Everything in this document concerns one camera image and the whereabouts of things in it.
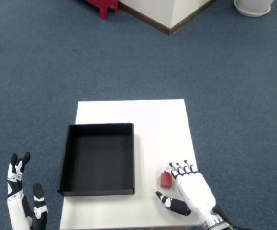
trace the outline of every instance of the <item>black box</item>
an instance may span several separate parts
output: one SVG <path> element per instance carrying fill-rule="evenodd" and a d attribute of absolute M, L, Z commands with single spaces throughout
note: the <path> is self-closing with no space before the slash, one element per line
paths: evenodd
<path fill-rule="evenodd" d="M 58 192 L 96 196 L 134 190 L 134 124 L 70 125 Z"/>

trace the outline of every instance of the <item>red cube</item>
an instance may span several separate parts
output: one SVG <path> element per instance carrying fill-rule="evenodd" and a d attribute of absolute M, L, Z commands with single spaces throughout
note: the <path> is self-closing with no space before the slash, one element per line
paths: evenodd
<path fill-rule="evenodd" d="M 162 188 L 171 188 L 172 186 L 172 177 L 170 174 L 163 172 L 161 175 L 161 187 Z"/>

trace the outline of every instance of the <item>white table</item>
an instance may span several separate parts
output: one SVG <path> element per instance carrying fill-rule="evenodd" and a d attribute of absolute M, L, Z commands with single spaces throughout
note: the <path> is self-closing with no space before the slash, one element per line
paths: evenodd
<path fill-rule="evenodd" d="M 135 194 L 64 197 L 61 230 L 193 226 L 202 224 L 164 208 L 156 191 L 171 161 L 196 164 L 184 100 L 79 102 L 76 124 L 134 123 Z"/>

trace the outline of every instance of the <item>white robotic hand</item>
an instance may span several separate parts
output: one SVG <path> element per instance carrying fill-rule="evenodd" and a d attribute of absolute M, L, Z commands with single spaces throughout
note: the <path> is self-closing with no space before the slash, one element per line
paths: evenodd
<path fill-rule="evenodd" d="M 45 230 L 47 225 L 47 206 L 44 193 L 39 183 L 34 190 L 34 212 L 30 210 L 27 197 L 23 193 L 22 176 L 30 153 L 17 158 L 14 153 L 8 170 L 8 209 L 13 230 Z"/>
<path fill-rule="evenodd" d="M 165 170 L 165 173 L 173 176 L 185 201 L 168 198 L 158 191 L 156 194 L 164 206 L 185 216 L 191 212 L 196 213 L 203 222 L 202 227 L 205 230 L 233 230 L 234 228 L 244 230 L 229 224 L 225 214 L 216 205 L 215 197 L 203 175 L 194 165 L 188 164 L 187 160 L 184 163 L 182 165 L 170 163 L 173 169 Z"/>

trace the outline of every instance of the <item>blue carpet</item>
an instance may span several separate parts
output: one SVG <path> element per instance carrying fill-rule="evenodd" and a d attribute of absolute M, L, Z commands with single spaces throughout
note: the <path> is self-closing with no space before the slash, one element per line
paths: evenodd
<path fill-rule="evenodd" d="M 123 11 L 102 21 L 78 0 L 0 0 L 0 230 L 11 228 L 9 160 L 27 150 L 25 192 L 31 204 L 41 182 L 48 229 L 59 228 L 78 101 L 173 98 L 186 100 L 217 203 L 239 225 L 277 230 L 277 1 L 253 19 L 220 0 L 167 36 Z"/>

